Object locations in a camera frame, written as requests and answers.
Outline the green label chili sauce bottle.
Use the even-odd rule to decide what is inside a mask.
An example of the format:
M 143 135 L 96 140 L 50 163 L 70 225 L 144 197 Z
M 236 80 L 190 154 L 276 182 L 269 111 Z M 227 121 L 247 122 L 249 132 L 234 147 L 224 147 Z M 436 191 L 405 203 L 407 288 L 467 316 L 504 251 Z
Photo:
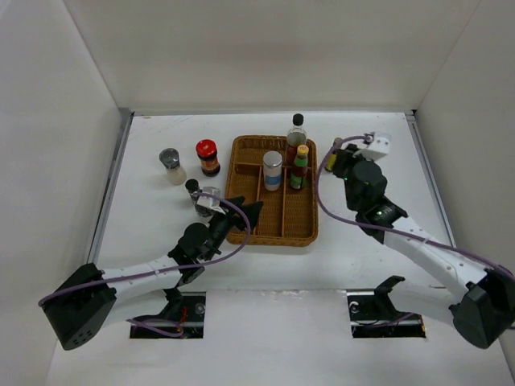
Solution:
M 307 145 L 299 145 L 295 160 L 290 169 L 290 186 L 293 189 L 301 189 L 305 186 L 305 178 L 307 175 L 309 148 Z

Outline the tall dark soy sauce bottle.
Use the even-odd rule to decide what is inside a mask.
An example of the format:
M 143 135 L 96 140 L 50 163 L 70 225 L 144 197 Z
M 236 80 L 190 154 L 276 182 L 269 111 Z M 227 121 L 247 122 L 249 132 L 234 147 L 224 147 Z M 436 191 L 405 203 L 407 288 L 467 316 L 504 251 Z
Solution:
M 307 142 L 307 133 L 303 128 L 304 116 L 296 113 L 292 117 L 292 128 L 286 134 L 286 161 L 287 165 L 291 165 L 296 157 L 298 146 L 305 145 Z

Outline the silver lid white pepper jar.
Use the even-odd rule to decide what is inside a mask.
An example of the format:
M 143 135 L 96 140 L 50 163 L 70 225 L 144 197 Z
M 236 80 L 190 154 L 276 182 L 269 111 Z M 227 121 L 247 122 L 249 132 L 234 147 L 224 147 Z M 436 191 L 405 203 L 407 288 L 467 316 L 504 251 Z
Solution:
M 264 186 L 268 191 L 279 189 L 282 181 L 282 155 L 278 151 L 268 151 L 263 156 Z

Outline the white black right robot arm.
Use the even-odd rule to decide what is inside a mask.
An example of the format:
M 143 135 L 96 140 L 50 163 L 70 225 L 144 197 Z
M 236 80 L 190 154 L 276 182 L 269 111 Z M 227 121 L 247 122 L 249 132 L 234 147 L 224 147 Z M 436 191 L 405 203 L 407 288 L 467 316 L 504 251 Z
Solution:
M 348 209 L 374 240 L 429 273 L 447 295 L 427 295 L 426 308 L 471 345 L 490 347 L 514 323 L 514 277 L 480 258 L 441 244 L 385 196 L 387 179 L 354 144 L 336 151 L 332 173 L 344 181 Z

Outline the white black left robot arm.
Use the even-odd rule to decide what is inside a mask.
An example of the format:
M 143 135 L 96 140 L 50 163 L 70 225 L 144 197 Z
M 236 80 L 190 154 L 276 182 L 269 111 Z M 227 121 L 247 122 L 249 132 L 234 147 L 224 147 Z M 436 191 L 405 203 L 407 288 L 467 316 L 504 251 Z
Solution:
M 233 230 L 251 235 L 264 203 L 242 196 L 220 201 L 221 210 L 207 224 L 188 225 L 176 246 L 164 256 L 121 269 L 80 266 L 53 293 L 39 301 L 61 347 L 75 350 L 102 327 L 127 321 L 172 320 L 183 300 L 180 287 L 192 283 L 210 265 L 226 261 L 220 247 Z

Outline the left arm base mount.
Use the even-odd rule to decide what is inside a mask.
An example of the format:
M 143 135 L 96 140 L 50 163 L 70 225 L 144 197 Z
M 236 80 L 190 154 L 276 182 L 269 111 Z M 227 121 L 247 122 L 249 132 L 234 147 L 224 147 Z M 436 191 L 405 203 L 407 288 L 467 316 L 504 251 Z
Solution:
M 165 291 L 167 303 L 157 314 L 134 318 L 144 326 L 130 325 L 130 339 L 202 339 L 206 315 L 205 292 Z

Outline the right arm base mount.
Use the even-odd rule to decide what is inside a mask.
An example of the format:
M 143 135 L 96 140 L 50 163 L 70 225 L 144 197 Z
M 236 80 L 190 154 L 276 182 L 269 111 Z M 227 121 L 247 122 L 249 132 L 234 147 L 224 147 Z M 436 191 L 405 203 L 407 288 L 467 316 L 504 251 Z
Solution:
M 375 289 L 347 292 L 351 334 L 354 339 L 426 338 L 422 316 L 396 310 L 389 299 L 404 277 L 394 275 Z

